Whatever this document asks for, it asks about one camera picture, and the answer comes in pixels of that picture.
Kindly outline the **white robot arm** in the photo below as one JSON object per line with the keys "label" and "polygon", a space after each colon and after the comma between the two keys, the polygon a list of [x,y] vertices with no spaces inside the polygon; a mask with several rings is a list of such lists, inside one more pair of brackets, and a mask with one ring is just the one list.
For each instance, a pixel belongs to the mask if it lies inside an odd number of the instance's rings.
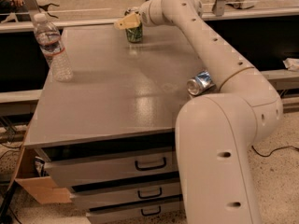
{"label": "white robot arm", "polygon": [[217,87],[192,98],[176,121],[176,152],[188,224],[263,224],[249,146],[280,124],[277,91],[200,16],[199,0],[149,0],[116,21],[118,29],[175,25]]}

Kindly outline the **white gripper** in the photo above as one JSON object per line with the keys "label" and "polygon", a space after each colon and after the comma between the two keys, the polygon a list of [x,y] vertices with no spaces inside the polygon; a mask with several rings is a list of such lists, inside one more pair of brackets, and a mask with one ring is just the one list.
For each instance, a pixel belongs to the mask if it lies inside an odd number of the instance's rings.
{"label": "white gripper", "polygon": [[158,26],[163,23],[161,0],[148,0],[139,8],[139,15],[135,12],[124,16],[114,22],[118,30],[125,30],[138,27],[141,22],[148,27]]}

